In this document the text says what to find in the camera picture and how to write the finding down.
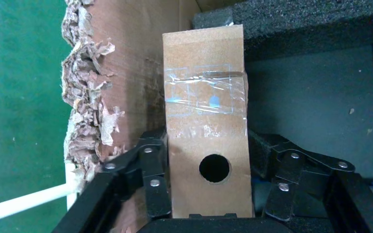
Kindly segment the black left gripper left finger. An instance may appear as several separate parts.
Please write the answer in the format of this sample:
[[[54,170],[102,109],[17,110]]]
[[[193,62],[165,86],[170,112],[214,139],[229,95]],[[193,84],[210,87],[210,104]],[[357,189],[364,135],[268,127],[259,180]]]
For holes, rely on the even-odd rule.
[[[144,188],[149,220],[168,218],[171,201],[165,172],[168,168],[165,128],[144,132],[136,146],[110,162],[86,186],[53,229],[54,233],[108,233],[123,203]]]

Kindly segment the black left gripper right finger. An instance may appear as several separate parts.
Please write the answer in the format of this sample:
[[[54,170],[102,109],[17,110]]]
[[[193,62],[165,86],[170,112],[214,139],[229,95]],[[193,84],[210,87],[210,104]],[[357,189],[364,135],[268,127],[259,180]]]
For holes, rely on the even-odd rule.
[[[373,191],[348,161],[278,134],[249,133],[254,175],[271,183],[262,215],[295,233],[373,233]]]

